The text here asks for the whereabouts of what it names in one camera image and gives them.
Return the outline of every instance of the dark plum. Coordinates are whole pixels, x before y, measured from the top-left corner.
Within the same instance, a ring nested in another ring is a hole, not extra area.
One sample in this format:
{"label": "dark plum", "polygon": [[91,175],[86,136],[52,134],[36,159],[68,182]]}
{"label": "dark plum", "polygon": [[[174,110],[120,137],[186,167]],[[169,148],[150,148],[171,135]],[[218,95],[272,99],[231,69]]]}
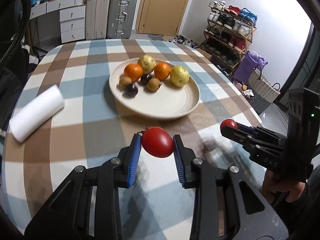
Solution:
{"label": "dark plum", "polygon": [[134,83],[130,83],[127,85],[124,93],[129,97],[134,97],[138,94],[138,88]]}
{"label": "dark plum", "polygon": [[151,75],[151,74],[143,74],[143,75],[141,76],[140,82],[141,82],[142,84],[146,85],[151,78],[152,78],[152,75]]}

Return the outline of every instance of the plaid tablecloth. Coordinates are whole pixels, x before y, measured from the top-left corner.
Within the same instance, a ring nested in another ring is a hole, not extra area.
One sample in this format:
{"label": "plaid tablecloth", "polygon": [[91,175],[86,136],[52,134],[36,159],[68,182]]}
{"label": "plaid tablecloth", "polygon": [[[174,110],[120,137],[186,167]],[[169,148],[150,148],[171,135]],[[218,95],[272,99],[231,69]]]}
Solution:
{"label": "plaid tablecloth", "polygon": [[[201,90],[201,102],[191,114],[173,121],[150,120],[115,100],[108,85],[110,73],[144,53],[188,68]],[[196,156],[220,168],[237,165],[257,186],[262,183],[264,169],[250,162],[241,145],[223,138],[219,129],[226,118],[252,126],[261,121],[234,85],[195,49],[146,40],[60,45],[35,69],[15,113],[53,84],[65,99],[64,109],[23,144],[10,132],[5,140],[5,207],[22,232],[75,166],[101,165],[146,126],[180,134]],[[124,239],[189,239],[194,192],[181,187],[173,155],[158,159],[142,151],[136,185],[119,190],[119,201]]]}

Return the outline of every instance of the orange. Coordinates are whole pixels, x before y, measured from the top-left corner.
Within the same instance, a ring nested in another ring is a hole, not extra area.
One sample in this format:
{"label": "orange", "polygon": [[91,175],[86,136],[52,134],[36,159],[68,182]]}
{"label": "orange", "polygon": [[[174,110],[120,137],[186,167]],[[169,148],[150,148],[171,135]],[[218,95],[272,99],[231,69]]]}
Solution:
{"label": "orange", "polygon": [[123,74],[125,77],[130,77],[132,82],[135,82],[141,78],[143,69],[138,64],[129,64],[124,68]]}
{"label": "orange", "polygon": [[155,66],[155,77],[160,80],[165,80],[170,74],[170,67],[165,62],[159,62]]}

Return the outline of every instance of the wooden door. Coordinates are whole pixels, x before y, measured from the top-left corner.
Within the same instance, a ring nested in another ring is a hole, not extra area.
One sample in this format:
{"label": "wooden door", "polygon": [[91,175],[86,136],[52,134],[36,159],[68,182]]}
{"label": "wooden door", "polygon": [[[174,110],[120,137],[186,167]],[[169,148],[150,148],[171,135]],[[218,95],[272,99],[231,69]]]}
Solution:
{"label": "wooden door", "polygon": [[144,0],[138,33],[174,36],[187,0]]}

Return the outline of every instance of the purple bag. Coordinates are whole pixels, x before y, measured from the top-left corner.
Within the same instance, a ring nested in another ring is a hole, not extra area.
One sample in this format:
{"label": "purple bag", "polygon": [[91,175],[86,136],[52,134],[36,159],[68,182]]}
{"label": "purple bag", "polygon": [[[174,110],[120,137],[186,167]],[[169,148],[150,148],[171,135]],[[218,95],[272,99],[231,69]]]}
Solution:
{"label": "purple bag", "polygon": [[259,56],[255,51],[247,51],[243,61],[240,63],[238,69],[233,76],[241,80],[244,84],[248,84],[249,77],[253,69],[260,65],[261,70],[267,65],[268,62],[263,57]]}

